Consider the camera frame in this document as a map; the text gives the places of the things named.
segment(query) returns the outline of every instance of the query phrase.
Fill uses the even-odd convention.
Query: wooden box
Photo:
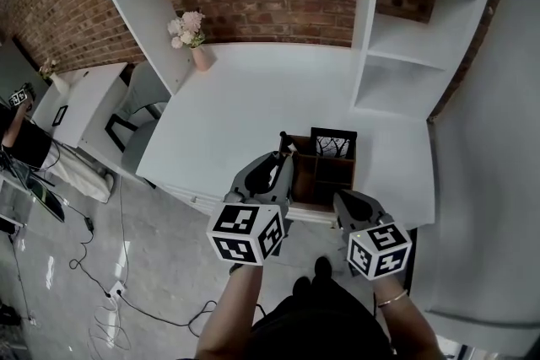
[[[333,212],[334,192],[353,189],[355,148],[353,157],[330,158],[315,155],[310,137],[290,135],[298,152],[294,152],[294,177],[292,197],[295,207],[319,212]],[[279,152],[291,154],[283,139]]]

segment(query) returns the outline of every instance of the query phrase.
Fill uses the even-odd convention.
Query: pink vase
[[[192,48],[193,61],[198,71],[206,72],[212,66],[212,60],[201,46]]]

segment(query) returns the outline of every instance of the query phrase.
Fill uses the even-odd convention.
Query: chair
[[[169,91],[148,61],[139,63],[133,69],[124,100],[118,105],[105,127],[109,137],[123,153],[121,167],[128,173],[136,174],[144,151],[161,117],[163,105],[166,105],[169,99]],[[137,116],[140,122],[143,118],[140,115],[141,111],[146,111],[147,119],[143,119],[146,121],[136,126],[133,118]],[[125,143],[118,137],[120,132],[113,130],[115,124],[133,132],[127,140],[124,140]]]

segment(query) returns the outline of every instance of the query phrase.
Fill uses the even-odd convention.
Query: white side table
[[[119,175],[141,181],[120,164],[122,152],[105,132],[105,126],[127,92],[120,73],[127,63],[88,67],[63,73],[71,88],[62,96],[54,84],[36,107],[32,119],[59,142],[81,148]],[[67,105],[62,122],[52,123],[60,107]]]

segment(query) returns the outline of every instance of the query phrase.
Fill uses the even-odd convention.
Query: person's hand
[[[32,95],[31,94],[26,94],[26,99],[21,104],[21,106],[24,107],[25,111],[28,111],[33,103],[34,103],[34,98],[32,98]]]

